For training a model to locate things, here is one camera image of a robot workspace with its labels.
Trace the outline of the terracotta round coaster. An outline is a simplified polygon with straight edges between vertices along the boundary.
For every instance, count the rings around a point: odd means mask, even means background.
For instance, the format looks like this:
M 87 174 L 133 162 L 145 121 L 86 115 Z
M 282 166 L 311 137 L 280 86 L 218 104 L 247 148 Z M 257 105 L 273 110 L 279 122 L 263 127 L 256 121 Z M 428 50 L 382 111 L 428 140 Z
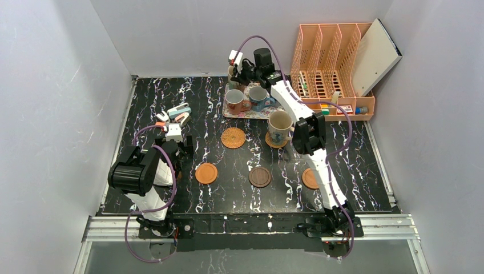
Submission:
M 211 184 L 218 177 L 218 170 L 211 163 L 203 163 L 195 171 L 195 178 L 200 184 Z

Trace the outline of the woven rattan coaster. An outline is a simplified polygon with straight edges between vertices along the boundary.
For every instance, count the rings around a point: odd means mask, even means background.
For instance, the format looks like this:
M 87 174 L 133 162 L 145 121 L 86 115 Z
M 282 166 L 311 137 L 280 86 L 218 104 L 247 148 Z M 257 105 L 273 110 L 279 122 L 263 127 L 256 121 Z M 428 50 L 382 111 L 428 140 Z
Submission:
M 275 149 L 279 149 L 279 148 L 283 148 L 284 146 L 287 145 L 288 141 L 285 140 L 283 141 L 281 144 L 274 144 L 272 141 L 271 141 L 271 138 L 270 138 L 270 134 L 267 132 L 266 135 L 265 135 L 265 142 L 268 146 L 270 146 L 271 148 L 275 148 Z
M 227 128 L 221 135 L 222 144 L 230 149 L 241 147 L 245 140 L 245 132 L 237 127 Z

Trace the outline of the beige mug with number three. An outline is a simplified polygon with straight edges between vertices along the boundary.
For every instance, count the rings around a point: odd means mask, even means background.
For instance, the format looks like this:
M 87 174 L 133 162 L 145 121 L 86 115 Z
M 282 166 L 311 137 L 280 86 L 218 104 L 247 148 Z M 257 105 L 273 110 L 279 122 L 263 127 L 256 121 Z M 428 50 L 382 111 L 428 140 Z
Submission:
M 268 133 L 274 144 L 292 140 L 294 127 L 290 115 L 285 111 L 275 111 L 268 119 Z

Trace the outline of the dark walnut round coaster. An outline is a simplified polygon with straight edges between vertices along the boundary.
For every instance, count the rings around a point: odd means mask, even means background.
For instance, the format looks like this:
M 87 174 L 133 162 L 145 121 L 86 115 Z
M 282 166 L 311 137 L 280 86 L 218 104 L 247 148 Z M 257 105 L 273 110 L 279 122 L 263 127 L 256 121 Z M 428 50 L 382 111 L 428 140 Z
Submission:
M 254 167 L 248 175 L 249 182 L 257 188 L 266 187 L 272 180 L 272 175 L 268 169 L 264 167 Z

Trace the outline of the light wooden round coaster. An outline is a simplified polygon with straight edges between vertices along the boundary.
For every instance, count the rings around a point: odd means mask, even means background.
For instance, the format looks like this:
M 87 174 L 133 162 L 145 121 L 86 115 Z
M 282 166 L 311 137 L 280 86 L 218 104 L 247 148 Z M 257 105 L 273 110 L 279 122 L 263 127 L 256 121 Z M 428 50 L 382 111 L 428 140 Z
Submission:
M 319 186 L 318 186 L 318 183 L 317 183 L 317 180 L 312 172 L 312 170 L 310 168 L 307 168 L 302 176 L 301 176 L 301 180 L 304 184 L 304 186 L 306 186 L 306 188 L 308 189 L 312 189 L 312 190 L 317 190 L 319 189 Z

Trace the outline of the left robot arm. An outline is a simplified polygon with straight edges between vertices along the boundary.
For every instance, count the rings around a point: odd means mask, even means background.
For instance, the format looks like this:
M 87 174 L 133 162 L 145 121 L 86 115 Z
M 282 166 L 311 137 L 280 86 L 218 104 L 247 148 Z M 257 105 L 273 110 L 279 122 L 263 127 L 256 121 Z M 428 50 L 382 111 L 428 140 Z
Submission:
M 184 158 L 193 156 L 191 135 L 177 143 L 156 139 L 155 147 L 142 151 L 139 146 L 122 149 L 108 173 L 108 185 L 135 203 L 139 213 L 136 221 L 156 236 L 169 237 L 176 228 L 156 187 L 172 187 L 181 175 Z

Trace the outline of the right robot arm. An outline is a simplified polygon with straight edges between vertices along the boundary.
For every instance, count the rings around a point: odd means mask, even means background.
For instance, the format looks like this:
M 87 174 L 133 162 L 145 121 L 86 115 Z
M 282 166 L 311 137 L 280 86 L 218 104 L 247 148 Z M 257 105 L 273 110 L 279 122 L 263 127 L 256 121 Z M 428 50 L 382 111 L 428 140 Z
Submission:
M 325 116 L 309 108 L 287 82 L 285 74 L 275 68 L 271 49 L 260 48 L 254 51 L 254 61 L 242 58 L 240 50 L 232 50 L 228 57 L 231 80 L 248 85 L 258 83 L 267 93 L 278 101 L 284 113 L 291 118 L 290 125 L 295 127 L 292 146 L 303 156 L 319 187 L 325 217 L 310 224 L 309 228 L 317 233 L 342 232 L 347 239 L 354 239 L 355 214 L 345 195 L 339 188 L 330 167 L 326 147 Z

